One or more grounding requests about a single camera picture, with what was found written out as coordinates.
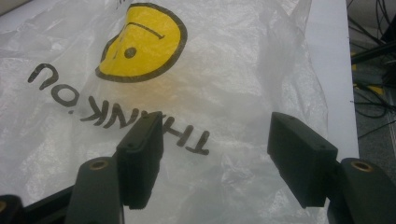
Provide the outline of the black metal stand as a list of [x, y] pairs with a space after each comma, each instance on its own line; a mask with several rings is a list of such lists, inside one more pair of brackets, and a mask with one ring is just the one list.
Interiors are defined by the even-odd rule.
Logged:
[[382, 55], [396, 52], [396, 40], [351, 56], [351, 63], [363, 63]]

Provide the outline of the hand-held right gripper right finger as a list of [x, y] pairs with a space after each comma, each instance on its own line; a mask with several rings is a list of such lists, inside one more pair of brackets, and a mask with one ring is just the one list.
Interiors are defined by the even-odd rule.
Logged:
[[299, 119], [273, 112], [267, 153], [302, 208], [325, 204], [337, 148]]

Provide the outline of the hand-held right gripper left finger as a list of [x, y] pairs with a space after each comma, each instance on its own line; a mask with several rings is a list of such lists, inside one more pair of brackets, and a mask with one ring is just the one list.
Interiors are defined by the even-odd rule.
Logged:
[[117, 146], [120, 195], [125, 206], [147, 206], [162, 157], [163, 113], [152, 112], [141, 117]]

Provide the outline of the white table cover sheet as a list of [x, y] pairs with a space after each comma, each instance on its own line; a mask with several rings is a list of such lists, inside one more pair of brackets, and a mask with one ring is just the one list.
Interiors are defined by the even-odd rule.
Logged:
[[328, 140], [340, 160], [357, 158], [346, 0], [312, 0], [305, 37], [328, 107]]

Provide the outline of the clear plastic bag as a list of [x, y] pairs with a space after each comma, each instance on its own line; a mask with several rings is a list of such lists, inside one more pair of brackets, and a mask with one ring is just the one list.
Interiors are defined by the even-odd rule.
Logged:
[[311, 0], [56, 0], [0, 19], [0, 195], [34, 203], [163, 113], [161, 170], [128, 224], [327, 224], [267, 153], [271, 115], [324, 133]]

